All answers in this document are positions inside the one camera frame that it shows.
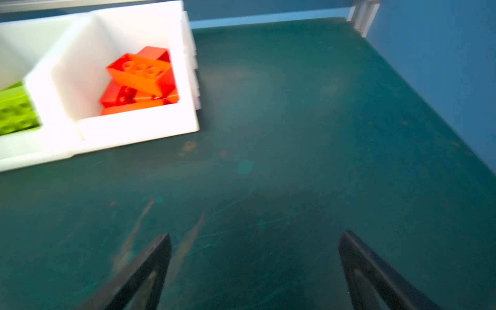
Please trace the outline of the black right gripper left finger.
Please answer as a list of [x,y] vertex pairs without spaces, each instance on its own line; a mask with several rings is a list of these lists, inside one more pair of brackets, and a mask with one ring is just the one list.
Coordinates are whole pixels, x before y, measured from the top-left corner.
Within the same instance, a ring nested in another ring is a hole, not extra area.
[[159,235],[78,309],[156,309],[172,255],[168,234]]

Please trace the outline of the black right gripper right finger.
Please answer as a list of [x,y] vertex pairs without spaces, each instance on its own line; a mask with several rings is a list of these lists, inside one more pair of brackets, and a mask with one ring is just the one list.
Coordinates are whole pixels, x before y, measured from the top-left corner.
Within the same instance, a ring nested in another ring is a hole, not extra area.
[[354,309],[439,309],[352,231],[344,231],[338,252]]

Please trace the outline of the red lego brick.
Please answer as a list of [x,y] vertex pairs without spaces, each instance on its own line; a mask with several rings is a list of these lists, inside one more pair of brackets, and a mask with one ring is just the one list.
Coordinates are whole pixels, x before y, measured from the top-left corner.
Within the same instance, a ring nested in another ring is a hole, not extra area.
[[149,100],[149,101],[128,103],[126,105],[119,105],[119,106],[104,108],[100,115],[105,116],[105,115],[117,114],[117,113],[121,113],[121,112],[137,111],[137,110],[141,110],[141,109],[148,109],[148,108],[152,108],[152,107],[160,107],[163,105],[170,105],[170,104],[178,103],[179,99],[180,99],[180,96],[179,96],[177,90],[173,90],[172,93],[165,98],[158,98],[158,99],[153,99],[153,100]]
[[111,81],[104,93],[99,99],[99,102],[105,107],[116,107],[128,105],[138,102],[148,102],[157,99],[158,97],[131,87],[120,85],[115,81]]
[[157,97],[168,95],[176,87],[173,67],[167,62],[124,54],[106,69],[116,83]]
[[171,62],[169,50],[160,47],[146,46],[142,50],[140,50],[136,55],[154,61],[163,61],[167,63]]

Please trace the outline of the green lego brick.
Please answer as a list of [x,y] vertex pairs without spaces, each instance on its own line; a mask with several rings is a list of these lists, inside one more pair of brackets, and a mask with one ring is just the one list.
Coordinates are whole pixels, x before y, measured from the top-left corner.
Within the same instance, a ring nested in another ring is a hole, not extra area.
[[40,123],[22,81],[1,91],[1,135],[37,129]]

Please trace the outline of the white middle bin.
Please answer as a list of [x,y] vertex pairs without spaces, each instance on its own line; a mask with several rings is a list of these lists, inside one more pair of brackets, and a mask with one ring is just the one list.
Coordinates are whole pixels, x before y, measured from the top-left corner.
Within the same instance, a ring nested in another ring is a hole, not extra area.
[[1,135],[1,170],[75,155],[82,141],[71,109],[83,97],[61,56],[84,14],[1,23],[1,91],[22,81],[40,127]]

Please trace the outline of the aluminium right corner post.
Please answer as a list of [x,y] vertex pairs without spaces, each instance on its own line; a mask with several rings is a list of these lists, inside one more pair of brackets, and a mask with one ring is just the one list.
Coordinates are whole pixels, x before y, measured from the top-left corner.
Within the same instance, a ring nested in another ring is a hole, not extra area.
[[354,1],[347,21],[362,37],[367,36],[381,2],[381,0]]

